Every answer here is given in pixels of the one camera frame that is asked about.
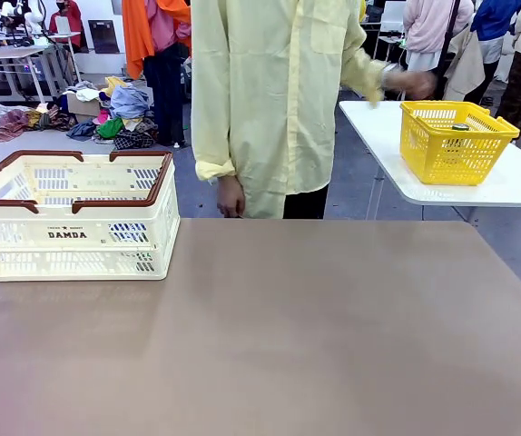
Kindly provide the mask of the person left hand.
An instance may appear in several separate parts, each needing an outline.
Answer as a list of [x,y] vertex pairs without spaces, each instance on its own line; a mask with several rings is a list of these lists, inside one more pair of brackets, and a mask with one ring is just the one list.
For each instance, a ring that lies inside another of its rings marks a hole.
[[386,89],[404,93],[412,100],[426,100],[433,96],[437,81],[430,72],[392,70],[384,73],[383,84]]

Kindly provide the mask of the person right hand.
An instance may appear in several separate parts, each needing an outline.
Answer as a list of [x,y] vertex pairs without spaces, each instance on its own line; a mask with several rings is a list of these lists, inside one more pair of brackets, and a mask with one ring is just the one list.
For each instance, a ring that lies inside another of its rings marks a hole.
[[218,180],[217,207],[224,218],[242,218],[245,196],[236,176],[226,175]]

